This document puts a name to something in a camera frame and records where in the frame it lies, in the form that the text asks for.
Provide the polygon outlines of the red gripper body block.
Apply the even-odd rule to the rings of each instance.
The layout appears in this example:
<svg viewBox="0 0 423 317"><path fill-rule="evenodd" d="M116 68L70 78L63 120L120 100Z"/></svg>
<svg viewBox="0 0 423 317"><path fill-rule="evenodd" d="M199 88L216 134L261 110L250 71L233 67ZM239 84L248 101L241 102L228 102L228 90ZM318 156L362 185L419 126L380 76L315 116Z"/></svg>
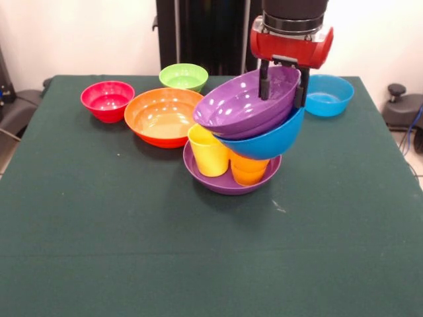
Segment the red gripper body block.
<svg viewBox="0 0 423 317"><path fill-rule="evenodd" d="M300 67L319 69L327 60L334 29L322 26L312 34L278 34L265 27L263 17L255 18L250 30L250 50L258 59L286 59Z"/></svg>

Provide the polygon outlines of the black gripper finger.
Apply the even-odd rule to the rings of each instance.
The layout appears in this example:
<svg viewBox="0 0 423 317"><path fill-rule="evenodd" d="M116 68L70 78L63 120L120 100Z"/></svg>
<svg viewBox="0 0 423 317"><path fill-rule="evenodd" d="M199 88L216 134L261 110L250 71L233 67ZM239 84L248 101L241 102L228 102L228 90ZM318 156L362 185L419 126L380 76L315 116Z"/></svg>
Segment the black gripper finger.
<svg viewBox="0 0 423 317"><path fill-rule="evenodd" d="M261 100L268 100L270 93L270 81L268 78L269 61L266 59L261 60L259 69L259 86L258 96Z"/></svg>
<svg viewBox="0 0 423 317"><path fill-rule="evenodd" d="M307 89L309 85L310 68L300 67L298 69L301 73L300 82L295 92L295 107L303 108L307 99Z"/></svg>

